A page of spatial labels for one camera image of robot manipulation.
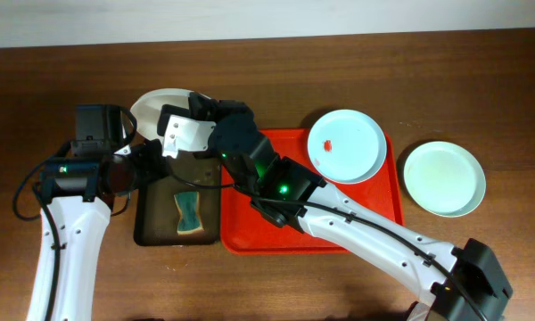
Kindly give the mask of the white plate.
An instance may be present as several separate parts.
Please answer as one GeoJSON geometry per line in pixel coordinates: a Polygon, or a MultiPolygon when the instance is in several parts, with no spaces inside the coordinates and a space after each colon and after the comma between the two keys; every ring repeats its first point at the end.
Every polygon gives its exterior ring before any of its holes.
{"type": "Polygon", "coordinates": [[[163,137],[157,134],[161,107],[170,104],[189,109],[188,95],[191,92],[181,88],[164,88],[142,95],[130,109],[137,119],[137,132],[146,139],[159,138],[163,142],[163,137]]]}

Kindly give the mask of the green yellow sponge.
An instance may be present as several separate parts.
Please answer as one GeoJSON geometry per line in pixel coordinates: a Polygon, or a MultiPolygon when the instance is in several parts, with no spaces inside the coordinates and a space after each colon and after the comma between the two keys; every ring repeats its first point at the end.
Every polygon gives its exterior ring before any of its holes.
{"type": "Polygon", "coordinates": [[[200,194],[196,191],[182,192],[174,195],[179,213],[177,233],[191,235],[203,230],[200,213],[200,194]]]}

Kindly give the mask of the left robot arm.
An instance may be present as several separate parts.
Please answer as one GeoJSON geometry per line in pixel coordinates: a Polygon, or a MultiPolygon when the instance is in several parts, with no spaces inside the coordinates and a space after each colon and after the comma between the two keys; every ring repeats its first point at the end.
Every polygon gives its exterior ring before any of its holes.
{"type": "Polygon", "coordinates": [[[32,186],[42,231],[29,320],[90,319],[114,200],[165,177],[161,153],[159,140],[117,151],[106,142],[72,140],[41,166],[32,186]]]}

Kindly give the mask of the light blue plate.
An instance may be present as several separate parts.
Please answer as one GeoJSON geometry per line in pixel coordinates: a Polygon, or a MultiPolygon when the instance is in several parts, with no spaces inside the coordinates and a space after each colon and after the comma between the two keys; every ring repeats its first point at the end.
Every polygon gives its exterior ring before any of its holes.
{"type": "Polygon", "coordinates": [[[314,168],[335,183],[355,185],[382,168],[386,136],[376,121],[360,111],[331,111],[319,118],[308,135],[314,168]]]}

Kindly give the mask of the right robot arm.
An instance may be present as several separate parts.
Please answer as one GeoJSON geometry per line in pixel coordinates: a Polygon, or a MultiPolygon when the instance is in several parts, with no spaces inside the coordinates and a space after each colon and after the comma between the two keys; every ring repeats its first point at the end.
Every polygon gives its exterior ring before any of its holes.
{"type": "Polygon", "coordinates": [[[210,120],[208,155],[271,224],[335,243],[392,276],[428,307],[428,320],[500,320],[513,288],[489,246],[464,248],[411,231],[356,203],[311,169],[280,156],[242,102],[188,95],[210,120]]]}

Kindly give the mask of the pale green plate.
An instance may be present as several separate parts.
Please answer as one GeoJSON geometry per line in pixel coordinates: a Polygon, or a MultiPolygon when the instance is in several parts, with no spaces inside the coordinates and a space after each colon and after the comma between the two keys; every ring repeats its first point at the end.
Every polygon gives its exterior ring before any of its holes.
{"type": "Polygon", "coordinates": [[[480,162],[465,148],[444,141],[417,146],[404,163],[403,182],[417,205],[444,218],[476,210],[487,188],[480,162]]]}

